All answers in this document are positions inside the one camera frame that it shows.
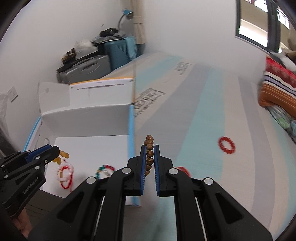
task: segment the red patterned fabric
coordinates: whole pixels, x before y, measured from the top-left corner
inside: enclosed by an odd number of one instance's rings
[[[296,88],[296,75],[285,67],[281,66],[278,62],[274,61],[272,58],[266,58],[266,70],[278,77],[280,77],[284,82]]]

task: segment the suitcase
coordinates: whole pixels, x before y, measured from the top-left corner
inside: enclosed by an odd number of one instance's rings
[[[108,55],[111,70],[115,70],[131,61],[124,39],[111,39],[102,43],[93,43],[98,47],[100,54]]]
[[[98,55],[82,60],[62,72],[57,72],[57,79],[60,83],[73,84],[100,79],[110,72],[109,57],[107,55]]]

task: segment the blue stripe on box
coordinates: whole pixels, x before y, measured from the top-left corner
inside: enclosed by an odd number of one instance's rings
[[[128,158],[129,159],[135,156],[133,108],[134,108],[134,105],[130,105],[129,117],[128,117]],[[132,200],[135,206],[140,205],[138,197],[132,197]]]
[[[24,147],[24,149],[23,149],[23,152],[27,150],[28,145],[29,145],[29,142],[30,142],[30,140],[31,140],[31,138],[32,138],[32,136],[33,136],[33,133],[34,133],[34,131],[35,131],[35,129],[36,129],[36,127],[37,127],[37,125],[38,125],[38,123],[39,123],[40,120],[41,120],[41,116],[39,116],[39,118],[37,119],[37,121],[36,121],[36,123],[35,123],[35,125],[34,125],[34,127],[33,127],[33,129],[32,129],[32,131],[31,131],[31,133],[30,133],[30,135],[29,135],[29,138],[28,138],[28,140],[27,140],[27,142],[26,142],[26,144],[25,144],[25,147]]]

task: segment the bracelet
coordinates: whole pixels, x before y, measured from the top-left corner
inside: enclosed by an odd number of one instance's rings
[[[100,173],[103,172],[107,177],[111,176],[115,172],[115,168],[111,165],[102,165],[96,171],[96,178],[100,179]]]
[[[147,177],[150,173],[150,170],[152,168],[152,164],[154,163],[154,159],[152,158],[154,156],[154,139],[152,135],[147,135],[146,140],[144,141],[144,146],[146,147],[146,166],[145,166],[145,177]]]
[[[189,171],[185,167],[176,167],[176,169],[179,169],[182,172],[185,172],[188,177],[191,177]]]
[[[67,175],[64,175],[64,170],[68,169],[69,173]],[[72,184],[73,184],[73,173],[74,173],[74,167],[68,163],[63,158],[63,163],[61,164],[60,168],[57,170],[57,180],[60,182],[60,185],[63,189],[70,188],[70,192],[72,192]]]
[[[224,145],[223,145],[223,141],[227,141],[230,146],[231,146],[231,149],[227,149]],[[228,137],[220,137],[219,140],[218,140],[218,145],[220,147],[220,149],[222,151],[224,151],[225,153],[227,154],[233,154],[235,152],[235,144],[233,143],[233,141],[228,138]]]
[[[61,151],[61,150],[59,151],[59,154],[66,159],[68,159],[70,157],[70,155],[68,153]],[[62,159],[59,156],[57,158],[53,159],[52,161],[56,162],[58,165],[62,164]]]

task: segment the blue gripper pad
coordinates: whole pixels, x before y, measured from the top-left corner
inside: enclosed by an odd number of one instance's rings
[[[144,147],[143,159],[142,159],[142,169],[140,175],[140,192],[141,195],[144,194],[144,186],[145,186],[145,171],[146,171],[146,146]]]
[[[52,146],[49,145],[49,144],[47,144],[47,145],[45,145],[45,146],[43,146],[43,147],[40,147],[40,148],[38,148],[38,149],[36,149],[36,150],[34,150],[34,151],[31,151],[31,152],[28,154],[27,158],[26,158],[27,163],[33,161],[33,159],[34,159],[36,156],[38,156],[39,154],[41,154],[42,152],[44,152],[44,151],[46,151],[46,150],[48,150],[48,149],[50,149],[50,148],[52,148]]]
[[[157,196],[160,194],[160,178],[159,178],[159,166],[157,160],[156,146],[154,146],[154,171],[155,171],[155,185]]]

